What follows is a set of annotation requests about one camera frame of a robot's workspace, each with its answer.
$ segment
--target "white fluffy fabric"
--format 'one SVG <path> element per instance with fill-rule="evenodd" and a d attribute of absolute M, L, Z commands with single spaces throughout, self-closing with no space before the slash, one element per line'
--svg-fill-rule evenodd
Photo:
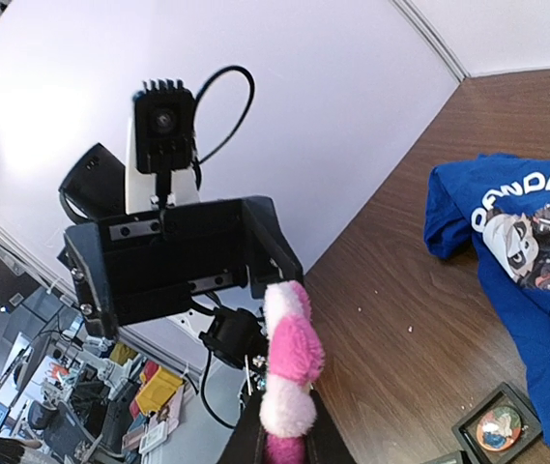
<path fill-rule="evenodd" d="M 264 295 L 264 319 L 268 339 L 273 339 L 276 326 L 290 314 L 304 315 L 303 305 L 290 282 L 269 285 Z"/>
<path fill-rule="evenodd" d="M 317 413 L 311 396 L 294 382 L 268 374 L 260 420 L 268 433 L 279 438 L 306 435 Z"/>

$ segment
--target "camera lens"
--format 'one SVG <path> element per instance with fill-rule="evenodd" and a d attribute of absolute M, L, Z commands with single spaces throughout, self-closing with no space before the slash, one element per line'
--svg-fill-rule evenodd
<path fill-rule="evenodd" d="M 152 115 L 153 129 L 156 133 L 167 134 L 176 127 L 176 115 L 167 108 L 159 108 Z"/>

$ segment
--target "camera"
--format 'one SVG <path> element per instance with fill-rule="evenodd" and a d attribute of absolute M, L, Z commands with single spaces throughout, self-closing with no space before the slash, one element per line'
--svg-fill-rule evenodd
<path fill-rule="evenodd" d="M 133 97 L 137 170 L 188 169 L 195 153 L 195 98 L 182 80 L 151 80 Z"/>

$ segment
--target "blue t-shirt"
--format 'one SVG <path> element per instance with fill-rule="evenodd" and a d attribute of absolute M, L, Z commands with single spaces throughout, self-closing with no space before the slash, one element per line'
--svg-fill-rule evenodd
<path fill-rule="evenodd" d="M 443 259 L 472 239 L 478 278 L 527 367 L 550 446 L 550 160 L 496 154 L 436 167 L 424 239 Z"/>

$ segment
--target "person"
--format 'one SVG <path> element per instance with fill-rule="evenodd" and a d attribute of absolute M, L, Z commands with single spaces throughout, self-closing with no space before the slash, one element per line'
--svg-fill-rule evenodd
<path fill-rule="evenodd" d="M 58 464 L 48 454 L 38 451 L 42 445 L 37 440 L 0 438 L 0 464 Z"/>

